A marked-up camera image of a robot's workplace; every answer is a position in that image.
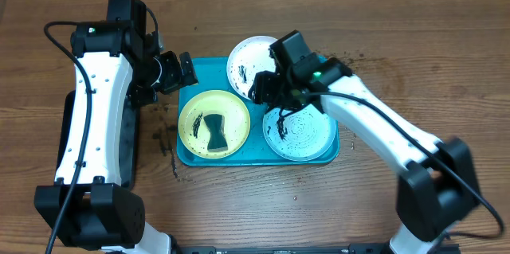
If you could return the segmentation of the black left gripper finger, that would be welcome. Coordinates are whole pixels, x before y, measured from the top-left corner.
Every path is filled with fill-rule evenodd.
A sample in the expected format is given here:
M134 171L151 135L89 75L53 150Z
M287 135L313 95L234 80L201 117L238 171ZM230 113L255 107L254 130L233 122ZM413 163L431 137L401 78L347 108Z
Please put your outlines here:
M161 55L163 60L163 82L161 93L171 94L182 88L182 68L175 53L168 51Z
M198 83L198 78L194 70L191 56L188 52L179 55L182 68L181 84L183 87L191 86Z

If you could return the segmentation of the white plate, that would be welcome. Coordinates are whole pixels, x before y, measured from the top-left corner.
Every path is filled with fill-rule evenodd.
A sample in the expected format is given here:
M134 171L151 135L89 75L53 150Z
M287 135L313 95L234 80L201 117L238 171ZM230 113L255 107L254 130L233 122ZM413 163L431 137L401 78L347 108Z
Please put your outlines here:
M269 47L277 39L269 36L246 38L236 45L230 53L226 72L233 90L245 99L259 72L276 71L274 59L270 57Z

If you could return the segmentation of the dark green sponge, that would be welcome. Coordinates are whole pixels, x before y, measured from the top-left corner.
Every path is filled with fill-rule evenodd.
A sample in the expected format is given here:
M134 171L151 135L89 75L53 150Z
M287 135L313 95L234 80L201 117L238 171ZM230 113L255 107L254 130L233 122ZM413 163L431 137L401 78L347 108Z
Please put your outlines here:
M204 117L204 122L210 133L207 150L220 152L228 149L228 143L224 134L224 116L220 114L209 114Z

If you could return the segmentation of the yellow-green plate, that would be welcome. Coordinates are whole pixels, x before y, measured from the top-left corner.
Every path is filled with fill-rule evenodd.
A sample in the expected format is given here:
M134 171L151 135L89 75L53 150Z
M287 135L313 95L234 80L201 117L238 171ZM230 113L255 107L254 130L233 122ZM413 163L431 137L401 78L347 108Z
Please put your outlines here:
M204 122L209 114L224 116L224 134L228 149L210 152L207 145L210 133ZM245 103L231 92L211 90L193 96L180 111L178 134L192 154L200 158L220 159L241 148L249 136L250 114Z

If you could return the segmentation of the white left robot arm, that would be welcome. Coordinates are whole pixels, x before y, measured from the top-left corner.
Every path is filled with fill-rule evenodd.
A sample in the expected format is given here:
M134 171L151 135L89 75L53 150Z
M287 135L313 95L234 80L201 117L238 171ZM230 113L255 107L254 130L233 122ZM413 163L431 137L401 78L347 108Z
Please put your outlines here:
M139 111L196 84L189 53L164 51L154 13L140 0L108 0L103 21L74 25L64 54L76 69L67 95L53 184L34 205L51 229L47 249L63 245L106 253L177 253L152 227L132 187Z

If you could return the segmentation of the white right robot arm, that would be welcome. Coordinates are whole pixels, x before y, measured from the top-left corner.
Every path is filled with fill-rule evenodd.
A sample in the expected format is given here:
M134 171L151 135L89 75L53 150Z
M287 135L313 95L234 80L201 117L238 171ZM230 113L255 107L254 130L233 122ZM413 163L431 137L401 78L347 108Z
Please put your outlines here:
M503 236L503 219L481 195L473 156L459 138L441 141L406 121L385 105L336 57L321 59L302 34L293 30L251 55L272 71L257 72L248 97L255 104L295 113L312 105L359 136L397 176L398 231L382 253L439 253L441 243L456 236L453 227L477 206L495 218Z

